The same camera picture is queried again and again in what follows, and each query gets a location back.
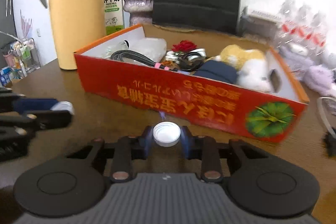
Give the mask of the purple fluffy scrunchie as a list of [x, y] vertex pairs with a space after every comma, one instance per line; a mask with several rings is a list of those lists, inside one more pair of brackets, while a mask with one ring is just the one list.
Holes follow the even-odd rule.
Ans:
[[322, 65], [311, 66], [304, 74], [303, 82], [321, 96], [335, 97], [334, 72]]

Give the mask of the red cardboard box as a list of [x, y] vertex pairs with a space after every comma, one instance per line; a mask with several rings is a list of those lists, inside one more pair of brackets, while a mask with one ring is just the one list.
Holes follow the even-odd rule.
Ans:
[[[122, 41], [160, 38], [169, 47], [189, 40], [218, 55], [230, 44], [265, 53], [279, 77], [277, 92], [261, 93], [217, 80], [158, 67], [104, 59], [107, 48]], [[309, 97], [280, 55], [272, 48], [220, 32], [138, 24], [77, 50], [77, 71], [85, 91], [141, 109], [162, 111], [193, 124], [278, 143], [285, 139], [309, 104]]]

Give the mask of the white plastic bottle cap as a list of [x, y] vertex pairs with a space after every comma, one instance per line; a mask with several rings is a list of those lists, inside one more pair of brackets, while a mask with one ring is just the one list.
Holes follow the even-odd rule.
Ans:
[[153, 128], [153, 138], [161, 147], [172, 147], [179, 142], [181, 128], [173, 122], [161, 122]]

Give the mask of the black hair bow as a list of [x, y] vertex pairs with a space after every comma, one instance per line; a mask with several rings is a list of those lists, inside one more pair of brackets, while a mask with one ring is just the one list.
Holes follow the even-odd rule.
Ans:
[[333, 130], [333, 134], [331, 134], [328, 131], [328, 132], [326, 132], [325, 137], [323, 138], [328, 157], [335, 157], [336, 156], [335, 128], [332, 127], [332, 130]]

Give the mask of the red artificial rose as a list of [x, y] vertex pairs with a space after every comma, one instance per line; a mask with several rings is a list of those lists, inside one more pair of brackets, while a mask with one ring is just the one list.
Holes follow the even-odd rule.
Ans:
[[197, 45], [189, 40], [182, 40], [178, 44], [174, 44], [172, 47], [173, 52], [187, 53], [197, 49]]

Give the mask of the dark navy pouch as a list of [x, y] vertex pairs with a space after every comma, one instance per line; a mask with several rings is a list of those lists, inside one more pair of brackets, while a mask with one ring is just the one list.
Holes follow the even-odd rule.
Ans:
[[234, 67], [215, 60], [205, 62], [194, 75], [228, 84], [235, 84], [238, 78], [238, 72]]

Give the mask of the clear plastic bag bundle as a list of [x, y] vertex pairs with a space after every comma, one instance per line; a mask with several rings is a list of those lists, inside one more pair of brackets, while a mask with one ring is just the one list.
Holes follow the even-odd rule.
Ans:
[[128, 40], [128, 43], [130, 50], [136, 51], [155, 62], [161, 61], [167, 52], [165, 39], [142, 38]]

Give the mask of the clear acrylic organizer box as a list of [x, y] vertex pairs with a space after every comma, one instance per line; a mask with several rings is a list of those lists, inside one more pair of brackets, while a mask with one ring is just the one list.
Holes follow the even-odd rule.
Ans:
[[252, 7], [244, 7], [239, 20], [238, 34], [256, 35], [263, 39], [273, 40], [281, 25], [281, 18]]

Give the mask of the yellow white plush toy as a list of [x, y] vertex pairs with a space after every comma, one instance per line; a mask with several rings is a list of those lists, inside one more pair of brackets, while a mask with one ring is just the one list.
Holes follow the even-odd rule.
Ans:
[[236, 44], [226, 46], [220, 55], [209, 60], [221, 61], [234, 67], [238, 72], [236, 84], [258, 92], [270, 93], [268, 63], [265, 54], [257, 49], [245, 50]]

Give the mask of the milk carton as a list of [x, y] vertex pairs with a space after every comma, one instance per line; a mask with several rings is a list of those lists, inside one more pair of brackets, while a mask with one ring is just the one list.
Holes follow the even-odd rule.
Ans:
[[110, 35], [125, 28], [122, 0], [104, 0], [105, 29]]

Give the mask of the water bottle middle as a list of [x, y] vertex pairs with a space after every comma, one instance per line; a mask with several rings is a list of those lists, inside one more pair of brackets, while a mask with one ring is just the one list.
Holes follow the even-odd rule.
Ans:
[[311, 51], [313, 27], [308, 21], [309, 8], [306, 5], [298, 9], [294, 19], [296, 30], [294, 34], [294, 42], [303, 46], [308, 52]]

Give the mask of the water bottle left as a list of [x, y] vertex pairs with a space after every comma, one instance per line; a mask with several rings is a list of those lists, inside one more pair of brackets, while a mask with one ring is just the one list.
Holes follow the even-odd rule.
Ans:
[[295, 9], [292, 0], [285, 0], [279, 11], [281, 19], [276, 35], [276, 45], [287, 44], [291, 42], [297, 31], [297, 24], [294, 21]]

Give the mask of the metal storage cart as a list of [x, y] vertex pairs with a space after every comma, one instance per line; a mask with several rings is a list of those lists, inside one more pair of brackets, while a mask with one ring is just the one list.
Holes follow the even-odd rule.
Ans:
[[33, 38], [12, 42], [1, 48], [5, 65], [1, 66], [1, 85], [21, 80], [41, 67]]

